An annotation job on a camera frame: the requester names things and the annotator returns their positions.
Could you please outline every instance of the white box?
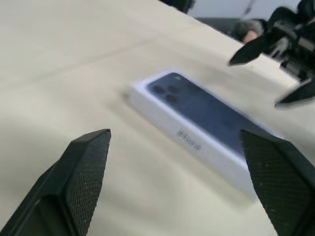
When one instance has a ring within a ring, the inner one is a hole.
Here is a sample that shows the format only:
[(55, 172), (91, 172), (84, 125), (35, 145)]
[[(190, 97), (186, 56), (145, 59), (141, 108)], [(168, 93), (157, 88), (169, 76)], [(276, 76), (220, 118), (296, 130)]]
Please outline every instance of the white box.
[(194, 155), (205, 160), (236, 188), (244, 191), (255, 200), (257, 196), (253, 189), (245, 159), (225, 147), (215, 137), (205, 133), (201, 128), (191, 123), (148, 91), (148, 84), (172, 72), (189, 79), (189, 77), (176, 70), (158, 73), (132, 86), (129, 94), (130, 103), (153, 124), (167, 133), (174, 141), (186, 147)]

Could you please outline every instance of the white table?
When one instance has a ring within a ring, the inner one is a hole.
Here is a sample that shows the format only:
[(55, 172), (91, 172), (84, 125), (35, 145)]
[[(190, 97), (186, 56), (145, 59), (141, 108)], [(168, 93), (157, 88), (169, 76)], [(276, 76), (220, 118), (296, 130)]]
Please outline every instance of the white table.
[(303, 136), (311, 153), (314, 105), (275, 110), (295, 81), (265, 57), (226, 67), (239, 47), (157, 0), (3, 0), (0, 228), (71, 140), (111, 128), (89, 235), (276, 235), (260, 203), (126, 103), (130, 83), (175, 67), (288, 139)]

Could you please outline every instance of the phone image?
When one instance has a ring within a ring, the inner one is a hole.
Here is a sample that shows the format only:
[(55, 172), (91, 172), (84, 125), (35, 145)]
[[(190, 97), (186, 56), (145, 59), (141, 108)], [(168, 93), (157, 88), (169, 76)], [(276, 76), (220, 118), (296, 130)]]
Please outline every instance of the phone image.
[(241, 130), (267, 133), (250, 119), (178, 73), (167, 74), (147, 90), (172, 110), (244, 158)]

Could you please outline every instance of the camera lens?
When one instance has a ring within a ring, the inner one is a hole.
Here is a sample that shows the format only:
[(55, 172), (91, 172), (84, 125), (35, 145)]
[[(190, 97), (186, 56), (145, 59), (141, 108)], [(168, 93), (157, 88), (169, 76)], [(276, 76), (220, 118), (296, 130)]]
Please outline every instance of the camera lens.
[(180, 92), (179, 88), (172, 85), (167, 86), (167, 90), (174, 94), (178, 94)]
[(161, 86), (154, 86), (153, 87), (154, 92), (158, 93), (158, 94), (163, 94), (165, 93), (165, 90), (161, 87)]
[(171, 95), (171, 94), (167, 95), (165, 98), (166, 98), (166, 101), (168, 101), (170, 103), (177, 101), (177, 97), (174, 95)]

